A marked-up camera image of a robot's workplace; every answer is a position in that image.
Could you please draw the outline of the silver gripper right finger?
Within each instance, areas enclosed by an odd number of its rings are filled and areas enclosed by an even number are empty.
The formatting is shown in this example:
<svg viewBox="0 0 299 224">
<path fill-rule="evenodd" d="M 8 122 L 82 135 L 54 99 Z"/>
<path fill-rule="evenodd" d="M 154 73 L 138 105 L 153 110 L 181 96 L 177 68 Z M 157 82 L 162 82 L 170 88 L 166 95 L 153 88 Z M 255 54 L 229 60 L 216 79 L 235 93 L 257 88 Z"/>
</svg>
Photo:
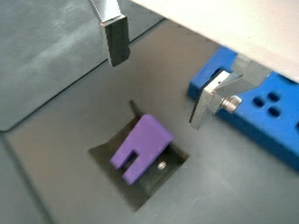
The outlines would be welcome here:
<svg viewBox="0 0 299 224">
<path fill-rule="evenodd" d="M 271 70 L 243 55 L 237 55 L 232 64 L 232 73 L 219 72 L 200 91 L 199 100 L 191 113 L 191 126 L 197 129 L 208 112 L 215 114 L 220 109 L 232 113 L 241 99 L 239 94 L 256 88 Z"/>
</svg>

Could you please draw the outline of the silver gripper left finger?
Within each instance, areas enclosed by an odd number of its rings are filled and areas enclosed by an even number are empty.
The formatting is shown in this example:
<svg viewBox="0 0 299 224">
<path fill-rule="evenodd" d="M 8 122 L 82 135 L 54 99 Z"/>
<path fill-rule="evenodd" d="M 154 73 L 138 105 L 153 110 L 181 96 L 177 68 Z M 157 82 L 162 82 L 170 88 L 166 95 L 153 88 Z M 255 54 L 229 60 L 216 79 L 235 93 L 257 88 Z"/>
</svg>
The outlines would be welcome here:
<svg viewBox="0 0 299 224">
<path fill-rule="evenodd" d="M 108 61 L 116 67 L 129 57 L 126 16 L 121 14 L 117 0 L 88 0 L 88 3 L 105 40 Z"/>
</svg>

